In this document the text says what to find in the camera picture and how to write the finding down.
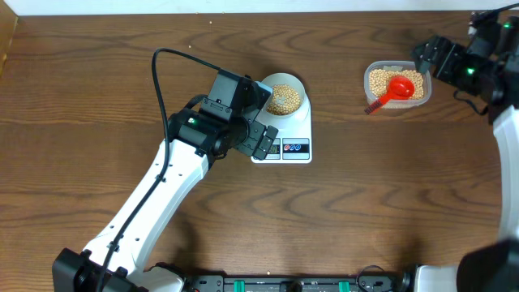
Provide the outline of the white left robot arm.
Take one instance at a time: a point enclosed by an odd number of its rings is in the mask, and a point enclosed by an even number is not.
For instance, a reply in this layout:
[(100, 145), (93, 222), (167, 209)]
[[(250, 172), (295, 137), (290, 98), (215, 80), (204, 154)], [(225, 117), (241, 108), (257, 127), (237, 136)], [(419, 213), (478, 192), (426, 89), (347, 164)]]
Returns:
[(167, 266), (145, 265), (172, 216), (214, 161), (235, 148), (261, 159), (277, 129), (258, 117), (271, 97), (257, 97), (239, 109), (193, 97), (168, 121), (154, 161), (110, 223), (80, 252), (63, 249), (52, 266), (56, 291), (181, 291), (185, 278)]

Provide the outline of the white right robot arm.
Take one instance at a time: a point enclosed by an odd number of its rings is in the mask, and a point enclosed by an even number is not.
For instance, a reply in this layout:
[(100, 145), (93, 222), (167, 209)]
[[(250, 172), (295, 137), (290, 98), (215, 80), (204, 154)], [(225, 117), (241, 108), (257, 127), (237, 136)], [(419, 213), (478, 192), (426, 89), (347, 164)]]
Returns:
[(502, 199), (498, 240), (449, 266), (420, 265), (408, 291), (518, 289), (518, 18), (499, 22), (500, 10), (470, 16), (470, 43), (433, 36), (412, 52), (416, 69), (458, 92), (480, 97), (500, 152)]

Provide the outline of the red plastic scoop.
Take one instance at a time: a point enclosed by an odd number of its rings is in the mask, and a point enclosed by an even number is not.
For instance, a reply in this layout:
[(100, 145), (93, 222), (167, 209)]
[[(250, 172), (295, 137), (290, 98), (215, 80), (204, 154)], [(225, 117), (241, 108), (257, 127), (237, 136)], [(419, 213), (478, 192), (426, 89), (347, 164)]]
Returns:
[(414, 91), (414, 84), (410, 79), (401, 75), (394, 76), (389, 81), (386, 93), (372, 102), (364, 113), (373, 114), (392, 100), (408, 100), (414, 95)]

